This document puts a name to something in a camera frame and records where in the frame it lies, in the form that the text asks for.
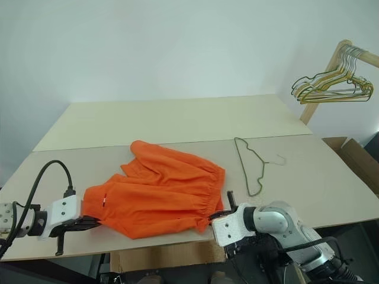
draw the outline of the orange shorts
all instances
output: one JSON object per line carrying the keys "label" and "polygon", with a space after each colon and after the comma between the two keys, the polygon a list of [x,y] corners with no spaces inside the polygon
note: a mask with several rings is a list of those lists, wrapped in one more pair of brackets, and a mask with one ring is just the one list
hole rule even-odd
{"label": "orange shorts", "polygon": [[223,209],[225,171],[197,157],[143,141],[130,146],[136,158],[123,164],[127,176],[115,174],[84,194],[82,215],[130,238],[203,232],[208,217]]}

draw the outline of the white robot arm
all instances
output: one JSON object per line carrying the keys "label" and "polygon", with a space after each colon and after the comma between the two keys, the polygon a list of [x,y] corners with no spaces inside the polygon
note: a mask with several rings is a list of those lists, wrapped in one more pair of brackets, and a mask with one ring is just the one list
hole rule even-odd
{"label": "white robot arm", "polygon": [[281,252],[287,253],[311,280],[361,280],[351,273],[341,253],[336,256],[326,243],[334,238],[322,239],[314,229],[303,224],[289,204],[275,201],[262,207],[247,203],[236,207],[230,192],[228,197],[232,213],[212,220],[218,245],[227,247],[257,233],[269,234],[279,242]]}
{"label": "white robot arm", "polygon": [[[38,183],[51,164],[60,164],[68,177],[68,188],[63,198],[41,210],[39,204],[31,204]],[[97,219],[81,215],[81,199],[73,190],[70,173],[61,161],[52,160],[44,165],[31,188],[25,206],[18,202],[0,204],[0,259],[15,238],[38,236],[39,240],[57,237],[56,256],[63,254],[65,232],[84,231],[100,225]]]}

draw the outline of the black wire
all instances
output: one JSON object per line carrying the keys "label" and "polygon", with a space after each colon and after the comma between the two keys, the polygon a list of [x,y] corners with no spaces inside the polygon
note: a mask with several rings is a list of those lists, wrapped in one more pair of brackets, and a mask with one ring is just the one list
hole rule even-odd
{"label": "black wire", "polygon": [[105,253],[102,253],[101,256],[100,256],[99,265],[98,265],[97,271],[96,271],[96,281],[97,281],[97,283],[101,283],[101,281],[100,281],[100,278],[101,278],[100,268],[104,264],[104,260],[105,260]]}
{"label": "black wire", "polygon": [[376,284],[374,282],[359,281],[359,280],[345,280],[345,279],[320,279],[320,280],[311,281],[308,284],[325,284],[325,283]]}
{"label": "black wire", "polygon": [[67,169],[66,165],[63,164],[60,160],[51,160],[51,161],[47,162],[42,167],[42,169],[40,170],[40,172],[38,173],[38,175],[36,177],[36,180],[34,181],[34,184],[33,184],[32,188],[30,190],[30,193],[29,193],[29,197],[28,197],[27,202],[25,204],[23,213],[20,216],[20,220],[18,221],[16,228],[14,228],[14,227],[15,227],[15,224],[17,222],[17,219],[15,219],[16,212],[17,212],[17,208],[15,208],[15,206],[17,205],[17,202],[13,202],[13,204],[14,204],[13,221],[14,222],[12,224],[11,233],[9,234],[9,236],[7,238],[7,243],[4,244],[3,246],[1,246],[1,248],[0,248],[0,259],[2,259],[3,255],[5,254],[5,252],[7,251],[7,249],[12,245],[12,242],[14,241],[14,239],[16,238],[19,230],[21,229],[21,227],[22,227],[22,225],[23,225],[23,223],[25,221],[26,215],[28,214],[28,210],[30,209],[31,201],[33,200],[34,194],[36,193],[38,184],[40,183],[43,174],[45,173],[46,169],[51,164],[54,164],[54,163],[58,163],[58,164],[60,164],[63,167],[63,170],[65,170],[66,175],[67,175],[67,180],[68,180],[68,183],[69,183],[69,188],[72,188],[71,175],[70,175],[69,170]]}
{"label": "black wire", "polygon": [[244,275],[242,275],[242,272],[241,270],[239,270],[236,262],[234,259],[231,259],[230,260],[232,262],[232,265],[233,267],[235,268],[235,271],[237,272],[238,276],[242,279],[242,281],[245,283],[245,284],[249,284],[249,282],[246,280],[246,278],[244,277]]}
{"label": "black wire", "polygon": [[279,250],[279,252],[281,252],[281,253],[288,253],[289,251],[302,250],[302,249],[306,249],[308,247],[316,246],[318,244],[328,243],[330,241],[332,241],[332,242],[334,242],[336,244],[337,251],[338,251],[338,257],[339,257],[339,259],[341,260],[342,263],[345,263],[345,259],[343,258],[341,248],[339,247],[339,244],[338,244],[338,240],[336,238],[334,238],[334,237],[320,238],[320,239],[318,239],[316,241],[310,241],[309,243],[299,244],[299,245],[293,246],[293,247],[282,248],[281,250]]}
{"label": "black wire", "polygon": [[16,201],[16,204],[18,205],[18,206],[20,206],[20,207],[23,207],[23,208],[25,208],[25,206],[24,205],[21,205],[20,203],[18,203],[17,201]]}

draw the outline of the cream board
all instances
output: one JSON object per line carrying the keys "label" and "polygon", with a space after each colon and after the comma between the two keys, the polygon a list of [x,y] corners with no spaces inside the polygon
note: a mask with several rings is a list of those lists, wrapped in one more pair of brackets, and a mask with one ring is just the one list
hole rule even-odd
{"label": "cream board", "polygon": [[[379,218],[379,199],[343,163],[325,143],[313,135],[249,139],[250,146],[265,160],[280,162],[277,154],[286,158],[285,166],[266,166],[264,188],[260,195],[249,198],[233,140],[166,144],[166,147],[197,154],[226,169],[223,200],[226,191],[233,190],[236,202],[254,205],[283,200],[291,204],[303,221],[312,227],[346,224]],[[261,164],[255,156],[241,148],[252,190]],[[40,168],[51,159],[60,159],[68,166],[77,194],[105,182],[112,174],[121,173],[119,165],[133,159],[127,146],[91,149],[40,151],[31,153],[0,192],[2,202],[24,203]],[[48,205],[62,197],[67,187],[63,170],[54,165],[46,171],[36,192],[34,203]],[[67,233],[64,256],[102,253],[105,251],[209,240],[209,228],[204,234],[187,230],[179,234],[160,235],[131,240],[116,231],[100,226],[89,231]],[[4,260],[53,257],[56,239],[37,241],[24,237],[14,241]]]}
{"label": "cream board", "polygon": [[71,104],[34,151],[311,134],[276,95]]}

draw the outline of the table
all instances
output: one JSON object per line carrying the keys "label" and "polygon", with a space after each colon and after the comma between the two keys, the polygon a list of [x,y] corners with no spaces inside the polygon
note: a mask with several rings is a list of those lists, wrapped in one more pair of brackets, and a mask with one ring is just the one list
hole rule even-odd
{"label": "table", "polygon": [[[267,100],[265,97],[242,97],[235,100],[230,98],[213,99],[215,100],[214,104],[209,102],[212,99],[205,99],[207,107],[203,109],[203,113],[201,112],[201,100],[196,100],[197,103],[192,105],[196,109],[195,112],[187,112],[189,116],[176,118],[175,123],[177,125],[183,125],[183,120],[186,121],[186,131],[172,134],[169,139],[175,141],[174,143],[166,144],[167,140],[165,140],[166,136],[164,135],[172,132],[172,128],[170,129],[172,124],[169,127],[161,127],[160,131],[155,132],[156,138],[152,138],[152,140],[154,143],[161,141],[166,147],[197,154],[225,168],[226,181],[223,188],[225,205],[227,205],[226,191],[233,190],[237,203],[250,202],[255,205],[263,205],[274,200],[287,201],[296,208],[303,221],[312,227],[325,227],[379,218],[379,199],[370,189],[349,170],[321,139],[310,134],[309,129],[304,124],[298,123],[298,120],[286,110],[276,97],[268,95]],[[270,103],[272,102],[277,105],[276,109],[280,110],[278,113],[271,113]],[[162,115],[169,117],[167,112],[172,108],[172,102],[168,101],[170,108],[163,108],[160,105],[161,103],[158,104],[160,109],[166,111]],[[139,110],[136,113],[142,112],[144,108],[143,103],[138,104],[140,106],[137,107]],[[38,171],[42,165],[51,159],[59,159],[67,165],[79,196],[83,196],[87,187],[105,182],[116,172],[121,173],[119,165],[129,162],[133,155],[130,153],[129,147],[115,146],[115,144],[128,143],[131,139],[140,138],[134,136],[140,133],[139,128],[135,127],[136,124],[139,124],[140,127],[144,125],[145,130],[150,130],[149,126],[145,120],[135,121],[131,131],[128,131],[128,125],[125,124],[125,131],[128,131],[127,135],[116,135],[117,139],[115,140],[106,139],[93,142],[94,137],[91,136],[95,135],[96,132],[87,131],[85,127],[101,122],[102,116],[99,116],[98,111],[92,111],[98,116],[89,115],[91,108],[88,106],[83,108],[84,105],[79,107],[81,111],[76,114],[72,112],[76,106],[68,109],[70,115],[63,114],[58,123],[42,139],[35,151],[24,160],[1,190],[2,200],[17,200],[24,203]],[[175,105],[177,106],[175,109],[183,110],[188,107],[188,102],[185,100],[184,102],[176,101]],[[215,124],[217,131],[209,134],[206,133],[205,128],[203,128],[202,123],[197,121],[197,118],[205,116],[206,112],[213,111],[212,105],[219,106],[214,110],[215,121],[209,122],[212,125]],[[230,127],[226,133],[220,132],[222,127],[217,128],[218,121],[225,120],[225,123],[230,125],[238,123],[234,120],[236,111],[233,109],[236,108],[239,110],[240,119],[252,118],[252,116],[254,119],[250,120],[250,123],[243,120],[241,122],[244,125],[243,127],[241,125],[236,129]],[[259,111],[252,114],[252,108],[259,109]],[[233,114],[228,119],[221,118],[223,111],[229,111]],[[122,111],[119,109],[114,117],[120,113]],[[78,125],[81,124],[81,127],[67,128],[68,123],[72,125],[74,122],[71,120],[72,117],[78,118],[80,116],[82,118],[78,121]],[[107,127],[109,128],[110,125],[104,123],[98,129],[105,130]],[[197,133],[197,130],[205,137],[203,139],[205,141],[201,141],[200,136],[197,137],[200,140],[198,142],[183,141],[188,139],[187,133],[192,135]],[[247,138],[251,137],[248,139],[250,146],[265,160],[278,161],[280,158],[277,154],[286,159],[285,166],[267,165],[265,179],[263,180],[264,189],[255,198],[250,198],[247,195],[241,165],[233,140],[231,140],[238,134]],[[56,142],[57,149],[54,149],[57,137],[62,137],[62,141]],[[76,141],[76,139],[80,142],[77,144],[70,142],[70,140]],[[242,156],[246,170],[249,172],[250,184],[254,187],[256,178],[261,171],[261,165],[256,157],[244,150],[242,150]],[[65,174],[59,166],[54,165],[44,175],[34,197],[34,202],[48,205],[61,198],[65,189]],[[196,233],[194,230],[187,230],[179,234],[131,240],[105,226],[100,226],[89,231],[66,233],[64,256],[96,254],[137,247],[209,240],[211,238],[213,238],[213,234],[209,228],[203,234]],[[3,259],[45,259],[54,257],[55,251],[55,239],[37,241],[35,237],[24,237],[15,240],[14,245],[9,248]]]}

